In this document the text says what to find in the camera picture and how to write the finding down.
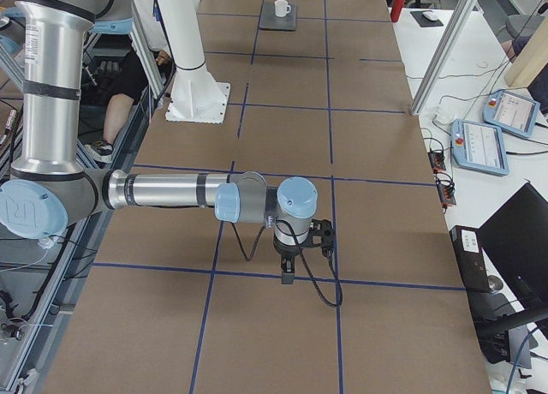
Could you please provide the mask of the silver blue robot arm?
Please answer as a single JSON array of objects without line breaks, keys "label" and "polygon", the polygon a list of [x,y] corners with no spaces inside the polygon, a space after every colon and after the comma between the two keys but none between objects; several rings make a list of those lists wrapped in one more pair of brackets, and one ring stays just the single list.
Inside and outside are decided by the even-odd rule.
[{"label": "silver blue robot arm", "polygon": [[291,177],[271,187],[258,173],[128,174],[82,167],[76,159],[83,47],[101,23],[130,31],[133,0],[15,0],[26,20],[22,152],[1,187],[1,222],[40,239],[82,218],[125,206],[211,208],[229,223],[273,228],[281,279],[295,278],[295,258],[312,237],[315,186]]}]

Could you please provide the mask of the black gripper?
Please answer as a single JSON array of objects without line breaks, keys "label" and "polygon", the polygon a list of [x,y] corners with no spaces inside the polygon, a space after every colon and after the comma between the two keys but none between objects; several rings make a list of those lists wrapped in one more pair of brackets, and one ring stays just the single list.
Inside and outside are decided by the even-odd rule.
[{"label": "black gripper", "polygon": [[276,237],[273,239],[273,245],[281,256],[281,283],[293,284],[295,281],[295,257],[300,256],[302,262],[306,261],[303,255],[302,245],[287,245],[279,241]]}]

